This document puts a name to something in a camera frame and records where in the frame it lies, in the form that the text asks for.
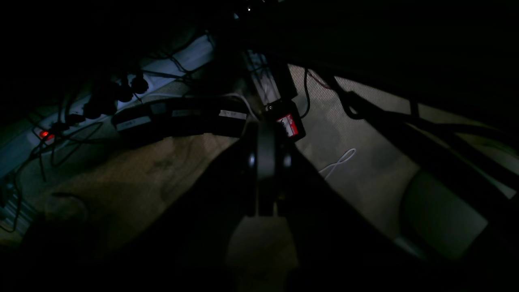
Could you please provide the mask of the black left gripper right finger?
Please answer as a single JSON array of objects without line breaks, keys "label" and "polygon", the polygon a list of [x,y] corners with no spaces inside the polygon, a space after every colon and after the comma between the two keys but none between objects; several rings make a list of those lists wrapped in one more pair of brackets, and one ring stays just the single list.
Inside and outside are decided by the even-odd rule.
[{"label": "black left gripper right finger", "polygon": [[286,292],[439,292],[442,268],[427,264],[374,228],[278,131],[278,207],[298,266]]}]

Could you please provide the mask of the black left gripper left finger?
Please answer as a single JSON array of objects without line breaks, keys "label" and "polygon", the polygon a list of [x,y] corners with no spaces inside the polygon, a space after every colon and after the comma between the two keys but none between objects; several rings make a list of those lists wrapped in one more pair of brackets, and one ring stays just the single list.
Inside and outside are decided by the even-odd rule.
[{"label": "black left gripper left finger", "polygon": [[215,157],[193,186],[134,240],[84,274],[89,292],[235,292],[230,240],[256,204],[258,143],[274,146],[267,122]]}]

